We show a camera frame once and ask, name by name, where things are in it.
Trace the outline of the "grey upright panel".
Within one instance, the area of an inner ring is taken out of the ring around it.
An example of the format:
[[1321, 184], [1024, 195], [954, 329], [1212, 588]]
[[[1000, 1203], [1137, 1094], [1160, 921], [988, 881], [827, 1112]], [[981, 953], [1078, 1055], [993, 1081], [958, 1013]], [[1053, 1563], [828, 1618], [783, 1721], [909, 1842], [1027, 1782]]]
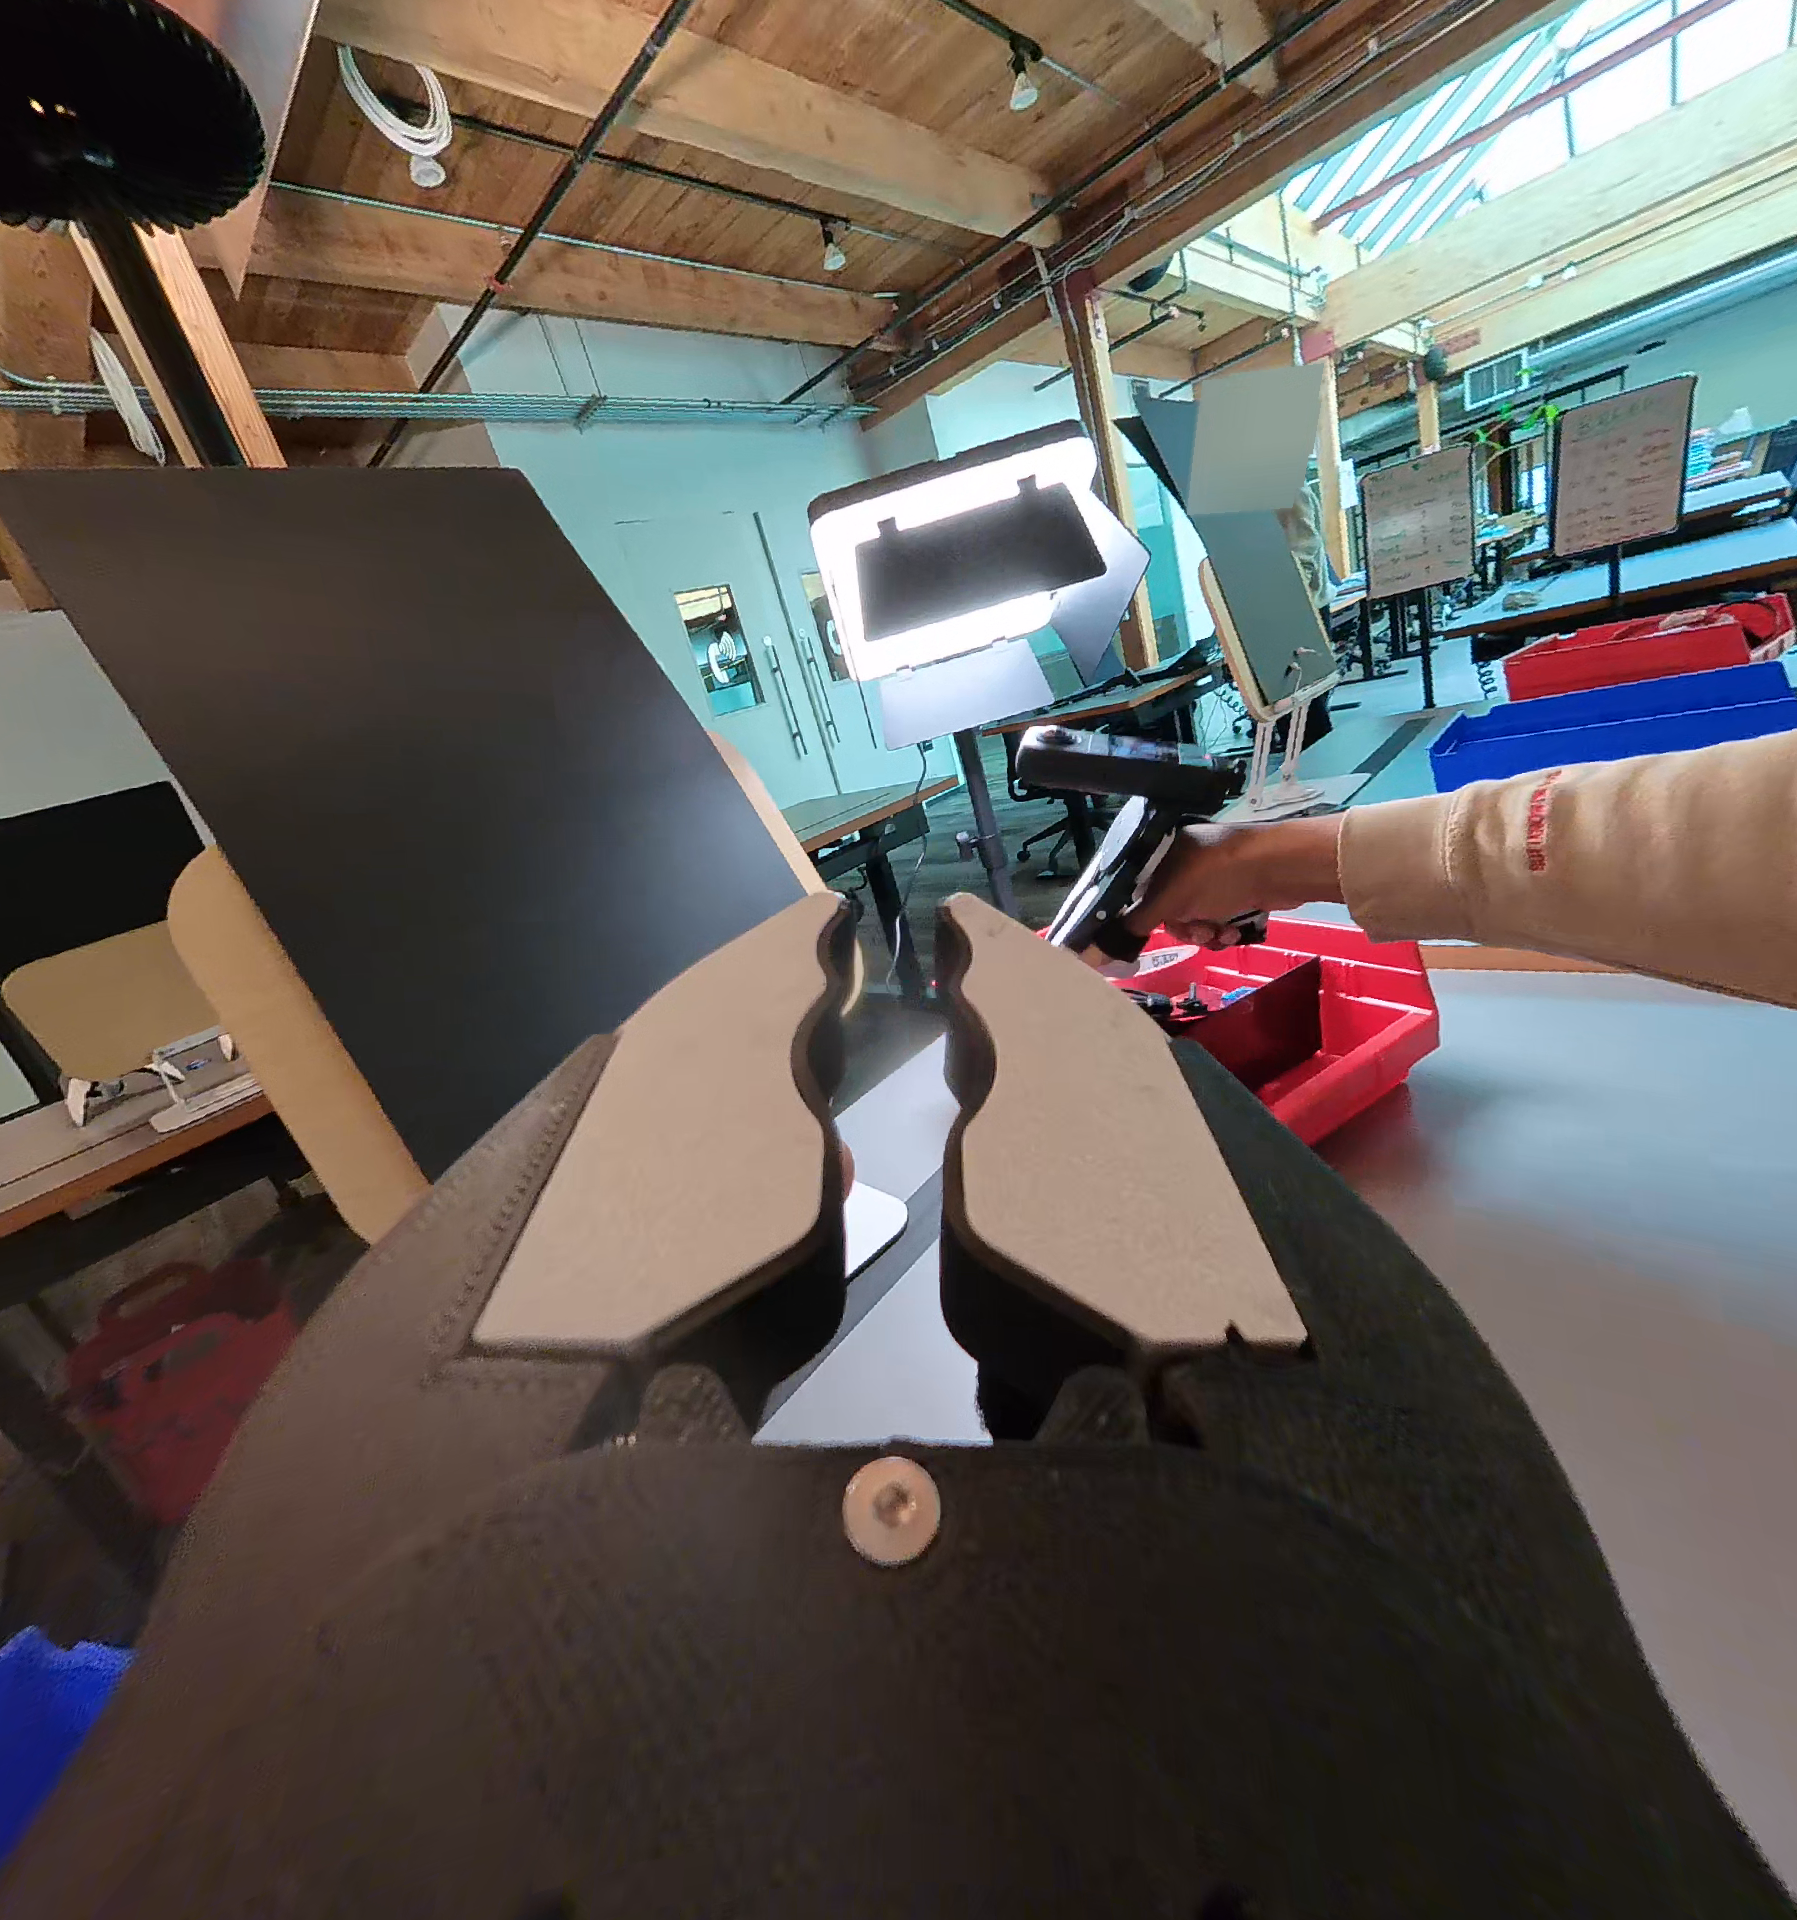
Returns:
[[1255, 721], [1291, 713], [1337, 672], [1295, 551], [1321, 386], [1321, 363], [1230, 372], [1191, 402], [1140, 398], [1120, 421], [1198, 534], [1221, 653]]

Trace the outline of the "red bag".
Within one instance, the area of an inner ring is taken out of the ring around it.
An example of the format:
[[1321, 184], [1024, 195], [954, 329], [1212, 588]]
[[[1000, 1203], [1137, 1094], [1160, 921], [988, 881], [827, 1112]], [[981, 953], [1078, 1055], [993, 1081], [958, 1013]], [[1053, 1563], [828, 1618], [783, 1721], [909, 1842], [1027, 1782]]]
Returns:
[[186, 1523], [295, 1334], [263, 1262], [171, 1262], [103, 1302], [64, 1362], [64, 1402], [134, 1505]]

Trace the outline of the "wooden board with black sheet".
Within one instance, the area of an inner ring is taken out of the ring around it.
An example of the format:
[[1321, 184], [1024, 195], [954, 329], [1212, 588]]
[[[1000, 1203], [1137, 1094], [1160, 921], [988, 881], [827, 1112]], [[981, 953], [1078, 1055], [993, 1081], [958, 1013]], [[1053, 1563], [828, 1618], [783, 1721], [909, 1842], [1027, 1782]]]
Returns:
[[31, 467], [0, 519], [215, 835], [172, 942], [364, 1240], [821, 892], [504, 467]]

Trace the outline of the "person's right hand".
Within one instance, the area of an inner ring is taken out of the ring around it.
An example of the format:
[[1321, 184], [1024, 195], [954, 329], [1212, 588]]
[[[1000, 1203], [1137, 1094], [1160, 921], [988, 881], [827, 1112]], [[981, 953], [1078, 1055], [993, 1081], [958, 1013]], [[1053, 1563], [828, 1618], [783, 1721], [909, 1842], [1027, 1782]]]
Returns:
[[1307, 903], [1342, 903], [1342, 816], [1255, 827], [1184, 827], [1132, 903], [1127, 929], [1168, 932], [1173, 942], [1232, 947], [1243, 924]]

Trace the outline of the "black plate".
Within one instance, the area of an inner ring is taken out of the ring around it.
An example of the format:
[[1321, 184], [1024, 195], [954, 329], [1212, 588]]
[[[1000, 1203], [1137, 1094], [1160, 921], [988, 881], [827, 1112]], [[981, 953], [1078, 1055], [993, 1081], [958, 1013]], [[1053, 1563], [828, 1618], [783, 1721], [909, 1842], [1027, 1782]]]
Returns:
[[1321, 1054], [1321, 969], [1304, 956], [1288, 973], [1230, 989], [1181, 1038], [1198, 1046], [1251, 1094], [1266, 1094]]

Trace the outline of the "tilted board on stand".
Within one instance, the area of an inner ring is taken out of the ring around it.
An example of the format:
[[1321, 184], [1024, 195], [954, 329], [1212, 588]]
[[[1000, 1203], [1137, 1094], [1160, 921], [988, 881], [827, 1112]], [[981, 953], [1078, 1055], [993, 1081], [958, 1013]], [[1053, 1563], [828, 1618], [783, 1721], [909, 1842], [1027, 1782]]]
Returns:
[[0, 818], [0, 1048], [74, 1129], [161, 1092], [169, 1135], [260, 1092], [169, 924], [204, 850], [171, 782]]

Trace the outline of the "studio light panel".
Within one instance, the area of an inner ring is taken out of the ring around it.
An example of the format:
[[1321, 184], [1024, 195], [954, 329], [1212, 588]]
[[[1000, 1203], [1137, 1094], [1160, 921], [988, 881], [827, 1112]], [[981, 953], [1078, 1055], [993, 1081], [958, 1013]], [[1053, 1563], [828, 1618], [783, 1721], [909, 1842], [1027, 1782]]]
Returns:
[[1041, 632], [1080, 678], [1103, 668], [1150, 552], [1098, 469], [1085, 427], [1060, 421], [812, 498], [842, 654], [878, 693], [885, 747], [1043, 706]]

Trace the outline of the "easel whiteboard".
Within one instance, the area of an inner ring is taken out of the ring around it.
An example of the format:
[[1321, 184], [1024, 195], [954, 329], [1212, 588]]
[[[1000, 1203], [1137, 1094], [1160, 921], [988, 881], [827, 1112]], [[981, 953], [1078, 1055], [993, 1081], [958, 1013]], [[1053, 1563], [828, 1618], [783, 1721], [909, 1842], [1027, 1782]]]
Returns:
[[1679, 533], [1696, 392], [1698, 378], [1680, 375], [1558, 415], [1554, 560], [1599, 557]]
[[1367, 596], [1447, 588], [1475, 572], [1475, 449], [1442, 448], [1358, 482]]

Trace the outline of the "red plastic bin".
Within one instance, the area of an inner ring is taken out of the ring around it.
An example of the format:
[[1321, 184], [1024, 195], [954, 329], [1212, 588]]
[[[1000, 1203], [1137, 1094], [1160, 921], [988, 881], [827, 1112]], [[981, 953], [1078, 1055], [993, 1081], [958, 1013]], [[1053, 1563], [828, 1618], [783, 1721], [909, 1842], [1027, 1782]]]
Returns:
[[1586, 625], [1534, 641], [1503, 664], [1513, 703], [1774, 662], [1797, 639], [1791, 596], [1736, 600]]
[[1373, 942], [1355, 924], [1278, 914], [1257, 943], [1202, 947], [1198, 960], [1169, 973], [1135, 986], [1115, 975], [1111, 983], [1169, 1040], [1186, 1042], [1183, 1029], [1225, 991], [1288, 973], [1304, 956], [1317, 956], [1321, 969], [1321, 1054], [1257, 1097], [1297, 1139], [1315, 1145], [1397, 1092], [1437, 1048], [1440, 1015], [1417, 943]]

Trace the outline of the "person's right forearm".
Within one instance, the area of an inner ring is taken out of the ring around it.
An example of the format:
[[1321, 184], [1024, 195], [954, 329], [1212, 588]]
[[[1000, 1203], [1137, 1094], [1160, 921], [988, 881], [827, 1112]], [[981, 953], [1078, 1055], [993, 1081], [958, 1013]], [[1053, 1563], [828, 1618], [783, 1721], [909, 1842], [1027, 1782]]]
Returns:
[[1351, 918], [1797, 1011], [1797, 729], [1361, 807]]

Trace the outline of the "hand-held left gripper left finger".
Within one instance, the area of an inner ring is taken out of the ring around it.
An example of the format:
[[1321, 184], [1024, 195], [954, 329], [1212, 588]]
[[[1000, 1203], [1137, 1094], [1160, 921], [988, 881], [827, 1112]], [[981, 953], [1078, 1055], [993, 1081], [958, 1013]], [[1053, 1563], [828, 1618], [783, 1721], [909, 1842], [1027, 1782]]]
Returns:
[[857, 929], [794, 901], [624, 1023], [477, 1315], [503, 1358], [814, 1358], [845, 1295]]

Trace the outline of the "long wooden desk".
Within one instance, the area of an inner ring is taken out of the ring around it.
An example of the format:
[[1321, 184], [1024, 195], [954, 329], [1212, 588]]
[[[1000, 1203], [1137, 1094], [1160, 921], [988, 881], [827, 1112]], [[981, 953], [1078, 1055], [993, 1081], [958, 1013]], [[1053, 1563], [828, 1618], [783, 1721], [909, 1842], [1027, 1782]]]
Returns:
[[171, 1130], [151, 1126], [150, 1116], [142, 1097], [93, 1130], [74, 1129], [60, 1108], [0, 1120], [0, 1245], [93, 1212], [106, 1196], [157, 1174], [252, 1161], [260, 1174], [294, 1176], [308, 1166], [262, 1094]]

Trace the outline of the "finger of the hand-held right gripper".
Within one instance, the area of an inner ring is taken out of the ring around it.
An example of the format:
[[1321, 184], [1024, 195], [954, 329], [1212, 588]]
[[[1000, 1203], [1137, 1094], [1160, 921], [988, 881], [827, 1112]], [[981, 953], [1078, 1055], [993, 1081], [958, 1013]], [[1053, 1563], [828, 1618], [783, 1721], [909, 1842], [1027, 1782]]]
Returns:
[[1161, 860], [1164, 809], [1127, 803], [1048, 926], [1048, 943], [1086, 964], [1137, 964], [1148, 937], [1132, 932], [1130, 914]]

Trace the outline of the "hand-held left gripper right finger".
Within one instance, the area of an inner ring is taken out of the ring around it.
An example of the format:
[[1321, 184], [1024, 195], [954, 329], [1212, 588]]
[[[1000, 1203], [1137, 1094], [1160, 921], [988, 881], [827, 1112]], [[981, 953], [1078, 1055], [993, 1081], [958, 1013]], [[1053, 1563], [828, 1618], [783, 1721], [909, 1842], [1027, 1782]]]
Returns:
[[946, 1226], [987, 1278], [1128, 1365], [1307, 1329], [1164, 1031], [977, 896], [939, 908], [958, 1118]]

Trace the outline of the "wooden easel stand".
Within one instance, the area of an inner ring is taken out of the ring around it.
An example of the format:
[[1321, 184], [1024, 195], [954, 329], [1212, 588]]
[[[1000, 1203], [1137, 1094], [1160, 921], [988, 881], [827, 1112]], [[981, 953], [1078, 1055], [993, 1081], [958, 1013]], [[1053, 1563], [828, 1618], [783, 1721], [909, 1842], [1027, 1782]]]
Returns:
[[1243, 701], [1251, 718], [1252, 736], [1246, 790], [1237, 809], [1240, 825], [1263, 827], [1341, 810], [1365, 790], [1369, 783], [1367, 774], [1327, 776], [1323, 780], [1301, 774], [1311, 713], [1323, 706], [1337, 684], [1341, 676], [1329, 674], [1278, 701], [1266, 698], [1255, 686], [1244, 688]]

